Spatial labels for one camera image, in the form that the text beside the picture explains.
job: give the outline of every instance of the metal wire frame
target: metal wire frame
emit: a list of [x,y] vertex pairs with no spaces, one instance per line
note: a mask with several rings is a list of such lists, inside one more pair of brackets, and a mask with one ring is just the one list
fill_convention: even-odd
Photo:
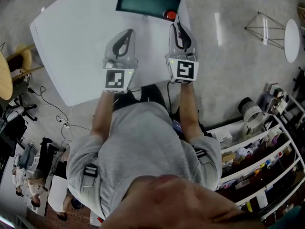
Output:
[[[273,30],[285,30],[286,27],[281,24],[280,22],[272,19],[271,17],[269,17],[268,15],[265,15],[261,12],[257,12],[258,14],[245,26],[245,29],[248,30],[250,33],[252,33],[254,36],[256,36],[258,39],[260,39],[261,41],[266,41],[266,43],[270,44],[270,45],[273,45],[277,48],[280,48],[280,49],[283,49],[285,50],[284,46],[278,44],[277,42],[275,41],[283,41],[283,39],[270,39],[270,38],[267,38],[265,37],[264,35],[252,30],[252,29],[273,29]],[[261,19],[263,18],[262,15],[264,15],[265,17],[267,17],[268,19],[270,19],[271,21],[273,21],[275,24],[277,24],[279,26],[279,28],[277,27],[249,27],[249,25],[258,17],[258,16],[261,16]]]

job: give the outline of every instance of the white tabletop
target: white tabletop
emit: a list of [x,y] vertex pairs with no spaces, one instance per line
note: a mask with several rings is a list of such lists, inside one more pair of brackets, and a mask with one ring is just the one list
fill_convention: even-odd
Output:
[[[170,21],[115,11],[117,0],[57,0],[30,25],[39,55],[68,106],[100,97],[105,87],[102,60],[106,44],[126,29],[136,32],[138,69],[131,88],[170,79]],[[185,1],[180,22],[190,28]]]
[[294,62],[300,49],[300,32],[293,19],[290,19],[286,24],[284,48],[288,62]]

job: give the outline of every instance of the concrete floor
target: concrete floor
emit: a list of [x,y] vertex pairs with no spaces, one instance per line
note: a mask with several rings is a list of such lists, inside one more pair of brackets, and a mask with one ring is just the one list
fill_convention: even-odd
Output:
[[[6,42],[3,50],[8,55],[20,43],[33,43],[30,23],[40,14],[42,7],[48,7],[56,0],[4,0],[0,3],[0,44]],[[200,120],[206,126],[212,126],[238,117],[238,104],[245,97],[257,100],[267,81],[277,81],[287,92],[293,88],[293,77],[298,67],[305,61],[303,42],[294,63],[288,63],[284,51],[270,45],[264,45],[244,30],[245,25],[261,11],[279,22],[286,24],[294,19],[298,25],[296,7],[305,0],[186,0],[191,27],[196,35],[200,52],[200,70],[195,83],[200,109]],[[58,106],[67,115],[67,107],[57,93],[47,72],[33,73],[32,89],[39,93],[41,85],[46,87],[44,98]],[[166,84],[160,84],[167,101]],[[177,100],[178,86],[171,85],[171,96]],[[61,113],[33,94],[24,97],[26,102],[37,104],[33,111],[38,121],[29,121],[25,142],[34,140],[36,146],[44,136],[52,138],[61,146],[62,124],[55,119]],[[75,106],[70,118],[71,125],[91,128],[97,100]],[[89,131],[72,126],[75,138]],[[73,140],[69,129],[63,129],[66,141]]]

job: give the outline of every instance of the shelf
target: shelf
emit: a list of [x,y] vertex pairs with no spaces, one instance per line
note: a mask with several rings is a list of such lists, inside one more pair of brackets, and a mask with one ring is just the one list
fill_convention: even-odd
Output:
[[252,195],[244,198],[243,200],[238,201],[236,203],[236,205],[238,205],[238,206],[242,205],[242,204],[250,201],[251,199],[253,199],[257,195],[259,195],[260,193],[265,192],[267,189],[271,188],[277,181],[279,181],[283,176],[285,176],[299,161],[300,161],[300,157],[298,159],[296,159],[295,162],[290,167],[288,167],[280,176],[278,176],[276,179],[274,179],[268,185],[266,185],[262,189],[258,190],[257,192],[253,193]]
[[277,124],[276,126],[270,128],[269,130],[267,130],[267,131],[265,131],[265,132],[263,132],[263,133],[261,133],[259,135],[251,137],[250,139],[247,139],[247,140],[245,140],[245,141],[243,141],[241,143],[238,143],[238,144],[236,144],[234,146],[225,148],[225,149],[221,150],[221,154],[225,154],[225,153],[228,153],[228,152],[235,152],[240,147],[245,147],[245,146],[249,145],[250,143],[253,143],[253,142],[255,142],[255,141],[259,140],[259,139],[264,138],[265,136],[267,136],[270,133],[270,131],[272,131],[272,130],[274,130],[276,128],[279,128],[279,127],[280,127],[280,124]]
[[244,174],[247,174],[248,172],[254,170],[256,167],[259,167],[260,165],[262,165],[263,163],[265,163],[268,159],[270,159],[273,156],[276,156],[279,152],[283,151],[289,144],[291,144],[291,139],[288,140],[284,145],[282,145],[281,147],[279,147],[277,150],[275,150],[274,152],[272,152],[271,154],[269,154],[268,156],[264,157],[263,159],[257,161],[256,163],[254,163],[253,165],[248,166],[245,169],[242,169],[232,175],[229,175],[227,177],[221,178],[220,179],[220,184],[223,184],[227,181],[233,180],[235,178],[238,178]]
[[275,206],[272,210],[270,210],[267,214],[261,217],[262,220],[265,220],[268,216],[272,215],[273,212],[277,211],[303,184],[305,181],[305,177],[302,181],[285,197],[277,206]]

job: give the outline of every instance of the gray t-shirt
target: gray t-shirt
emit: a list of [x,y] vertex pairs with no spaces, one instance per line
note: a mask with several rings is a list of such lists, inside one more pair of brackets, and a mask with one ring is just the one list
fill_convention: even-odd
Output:
[[[84,175],[90,163],[98,167],[97,178]],[[139,176],[173,174],[214,190],[221,173],[219,142],[204,135],[181,141],[167,111],[154,102],[115,111],[106,142],[94,135],[73,142],[67,166],[69,190],[101,218]]]

